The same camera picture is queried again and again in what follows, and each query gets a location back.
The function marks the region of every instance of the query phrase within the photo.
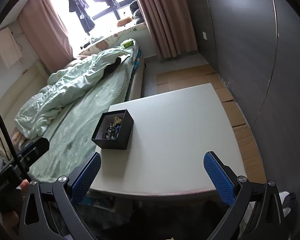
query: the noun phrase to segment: cardboard floor covering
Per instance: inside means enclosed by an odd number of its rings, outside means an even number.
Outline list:
[[[207,83],[212,84],[226,111],[238,142],[248,179],[251,182],[265,183],[266,174],[251,130],[231,93],[209,64],[158,74],[157,94]]]

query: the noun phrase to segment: curtain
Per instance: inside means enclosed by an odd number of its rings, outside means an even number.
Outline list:
[[[159,59],[197,50],[186,0],[137,1]]]
[[[53,73],[72,61],[68,31],[50,0],[28,0],[18,21],[40,59]]]

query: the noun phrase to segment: window frame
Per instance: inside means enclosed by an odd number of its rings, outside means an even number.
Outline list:
[[[93,20],[97,20],[98,18],[100,18],[100,17],[102,17],[102,16],[104,16],[104,15],[106,15],[108,13],[113,12],[114,15],[115,15],[115,17],[117,18],[117,20],[120,20],[121,18],[120,18],[120,15],[118,13],[118,9],[120,9],[121,7],[124,7],[124,6],[126,6],[126,5],[128,5],[130,3],[132,3],[133,1],[135,1],[135,0],[124,0],[124,1],[121,1],[121,2],[119,2],[119,5],[120,5],[119,8],[116,8],[114,6],[110,6],[109,8],[103,10],[102,12],[97,13],[95,16],[92,16],[92,19]]]

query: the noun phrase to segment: wall outlet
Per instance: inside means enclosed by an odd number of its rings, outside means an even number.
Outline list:
[[[202,35],[203,35],[203,38],[204,38],[205,40],[208,40],[208,39],[207,39],[207,34],[206,34],[205,32],[202,32]]]

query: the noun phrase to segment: human hand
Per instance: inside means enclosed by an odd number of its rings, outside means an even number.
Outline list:
[[[24,179],[19,186],[21,188],[22,195],[25,195],[29,187],[29,182]],[[18,223],[19,217],[14,211],[2,214],[2,226],[13,240],[18,239],[17,234],[13,230]]]

